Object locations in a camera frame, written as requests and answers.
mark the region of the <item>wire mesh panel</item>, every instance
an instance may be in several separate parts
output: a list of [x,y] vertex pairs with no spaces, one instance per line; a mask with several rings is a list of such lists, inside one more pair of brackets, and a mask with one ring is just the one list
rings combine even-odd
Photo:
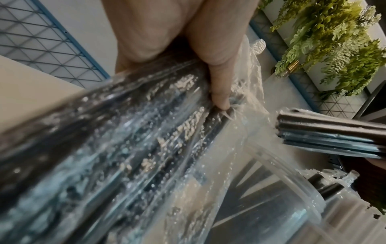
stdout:
[[105,80],[107,73],[39,5],[0,0],[0,55],[83,88]]

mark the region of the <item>plastic wrap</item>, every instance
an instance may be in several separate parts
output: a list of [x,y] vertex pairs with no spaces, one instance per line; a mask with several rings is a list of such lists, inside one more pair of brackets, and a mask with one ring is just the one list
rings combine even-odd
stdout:
[[[246,38],[237,65],[226,113],[210,101],[207,66],[179,44],[135,72],[4,132],[0,242],[141,242],[170,199],[184,198],[177,189],[192,178],[202,184],[200,192],[216,189],[213,204],[203,210],[207,221],[199,225],[197,214],[184,213],[184,221],[195,223],[186,230],[186,243],[203,242],[231,177],[231,162],[224,158],[234,148],[220,148],[219,178],[208,180],[198,162],[229,121],[239,137],[233,147],[242,144],[253,125],[242,119],[246,108],[265,113],[258,99],[259,65]],[[173,229],[165,238],[179,236]]]

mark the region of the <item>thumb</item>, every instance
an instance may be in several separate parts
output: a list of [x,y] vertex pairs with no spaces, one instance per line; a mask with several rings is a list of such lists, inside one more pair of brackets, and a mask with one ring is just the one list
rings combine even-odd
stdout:
[[222,110],[227,110],[230,107],[229,96],[231,93],[236,59],[237,53],[225,63],[219,65],[209,64],[212,101]]

